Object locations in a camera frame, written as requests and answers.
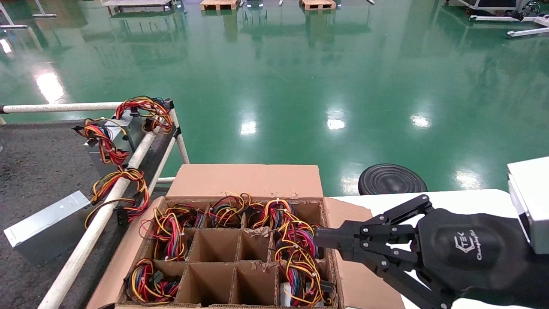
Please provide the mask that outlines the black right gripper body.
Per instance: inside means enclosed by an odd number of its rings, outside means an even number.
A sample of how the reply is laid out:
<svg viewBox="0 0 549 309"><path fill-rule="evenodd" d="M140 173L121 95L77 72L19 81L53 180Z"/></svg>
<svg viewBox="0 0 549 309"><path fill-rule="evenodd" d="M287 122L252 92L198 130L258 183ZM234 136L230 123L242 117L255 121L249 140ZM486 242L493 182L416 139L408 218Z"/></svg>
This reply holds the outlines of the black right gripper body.
<svg viewBox="0 0 549 309"><path fill-rule="evenodd" d="M548 256L536 254L519 221L435 209L416 225L418 278L453 300L546 309Z"/></svg>

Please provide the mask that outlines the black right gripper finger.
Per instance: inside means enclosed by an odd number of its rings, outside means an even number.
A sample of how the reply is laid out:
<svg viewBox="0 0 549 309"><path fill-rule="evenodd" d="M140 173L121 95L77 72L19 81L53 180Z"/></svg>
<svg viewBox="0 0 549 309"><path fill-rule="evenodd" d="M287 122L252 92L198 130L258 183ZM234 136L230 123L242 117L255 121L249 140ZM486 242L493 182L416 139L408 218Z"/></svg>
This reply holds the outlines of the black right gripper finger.
<svg viewBox="0 0 549 309"><path fill-rule="evenodd" d="M387 245L359 239L316 239L315 244L320 248L338 250L345 261L365 265L420 309L452 307L450 298L428 289L408 275L417 266L417 256L414 253L402 251L395 255Z"/></svg>
<svg viewBox="0 0 549 309"><path fill-rule="evenodd" d="M430 198L420 195L367 221L345 220L338 228L320 227L315 232L315 242L343 243L357 239L380 243L408 243L414 241L417 231L414 226L402 223L430 212Z"/></svg>

